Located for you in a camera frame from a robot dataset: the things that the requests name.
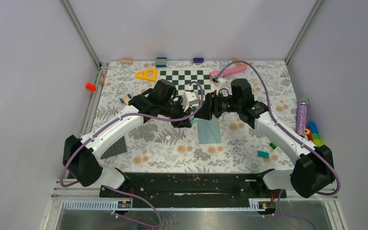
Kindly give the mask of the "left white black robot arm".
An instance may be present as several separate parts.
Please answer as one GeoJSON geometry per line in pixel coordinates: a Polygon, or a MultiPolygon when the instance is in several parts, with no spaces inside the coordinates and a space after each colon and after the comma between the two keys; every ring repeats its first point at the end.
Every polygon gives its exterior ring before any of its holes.
{"type": "Polygon", "coordinates": [[[125,134],[150,119],[171,122],[174,127],[190,127],[192,105],[200,105],[203,98],[204,93],[196,91],[177,96],[172,82],[157,81],[153,88],[132,97],[121,112],[100,128],[80,138],[71,135],[66,139],[60,185],[73,185],[64,183],[65,172],[69,171],[84,187],[98,184],[111,187],[118,197],[127,195],[130,185],[125,176],[116,168],[100,164],[101,157],[125,134]]]}

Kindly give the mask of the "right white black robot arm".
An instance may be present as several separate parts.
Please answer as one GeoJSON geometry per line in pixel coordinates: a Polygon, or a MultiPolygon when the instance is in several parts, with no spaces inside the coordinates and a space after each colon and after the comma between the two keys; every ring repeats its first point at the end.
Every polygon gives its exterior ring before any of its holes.
{"type": "Polygon", "coordinates": [[[233,80],[230,86],[228,95],[217,91],[206,94],[195,117],[211,120],[223,113],[236,113],[241,121],[264,134],[288,156],[294,165],[292,170],[270,169],[259,175],[261,181],[255,185],[259,196],[290,189],[309,198],[335,181],[333,155],[326,145],[316,146],[286,127],[265,103],[255,100],[246,79],[233,80]]]}

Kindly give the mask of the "grey-blue envelope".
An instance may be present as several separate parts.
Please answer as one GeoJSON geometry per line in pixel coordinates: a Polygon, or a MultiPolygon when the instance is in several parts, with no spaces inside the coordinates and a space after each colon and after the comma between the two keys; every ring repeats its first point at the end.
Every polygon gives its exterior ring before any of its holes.
{"type": "Polygon", "coordinates": [[[199,144],[218,144],[222,142],[219,120],[215,117],[211,120],[198,119],[197,130],[199,144]]]}

